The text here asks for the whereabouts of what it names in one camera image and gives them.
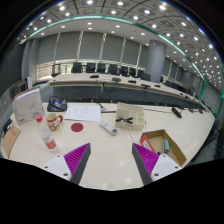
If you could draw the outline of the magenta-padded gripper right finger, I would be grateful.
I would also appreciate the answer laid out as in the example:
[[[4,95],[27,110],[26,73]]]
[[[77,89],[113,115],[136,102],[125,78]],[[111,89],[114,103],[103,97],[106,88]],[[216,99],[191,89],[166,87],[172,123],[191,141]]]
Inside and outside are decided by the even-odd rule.
[[[132,144],[132,154],[144,185],[181,170],[167,154],[158,155],[136,143]]]

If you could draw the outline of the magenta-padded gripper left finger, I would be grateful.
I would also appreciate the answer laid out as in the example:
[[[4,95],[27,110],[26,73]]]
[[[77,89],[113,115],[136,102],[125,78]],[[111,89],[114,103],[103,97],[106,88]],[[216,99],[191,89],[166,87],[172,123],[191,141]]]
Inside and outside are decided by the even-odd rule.
[[[57,154],[43,166],[43,169],[78,185],[90,154],[91,145],[87,143],[65,155]]]

